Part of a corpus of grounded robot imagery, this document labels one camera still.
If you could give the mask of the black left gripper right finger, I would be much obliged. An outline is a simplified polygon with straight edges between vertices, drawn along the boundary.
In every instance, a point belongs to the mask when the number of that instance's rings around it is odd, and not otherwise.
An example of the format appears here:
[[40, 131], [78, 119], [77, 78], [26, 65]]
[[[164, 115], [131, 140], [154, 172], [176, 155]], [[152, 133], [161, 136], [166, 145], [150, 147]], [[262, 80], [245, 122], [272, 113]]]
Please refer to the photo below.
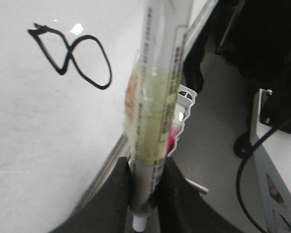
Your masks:
[[162, 233], [240, 232], [201, 198], [170, 157], [157, 186], [157, 206]]

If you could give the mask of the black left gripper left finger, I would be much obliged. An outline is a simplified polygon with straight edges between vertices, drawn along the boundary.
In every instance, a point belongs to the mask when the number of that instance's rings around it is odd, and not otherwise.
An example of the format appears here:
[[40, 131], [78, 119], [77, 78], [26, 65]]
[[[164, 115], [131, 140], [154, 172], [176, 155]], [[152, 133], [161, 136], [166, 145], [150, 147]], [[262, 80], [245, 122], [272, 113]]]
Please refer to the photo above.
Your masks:
[[76, 214], [53, 233], [123, 233], [130, 195], [130, 169], [120, 157], [104, 185]]

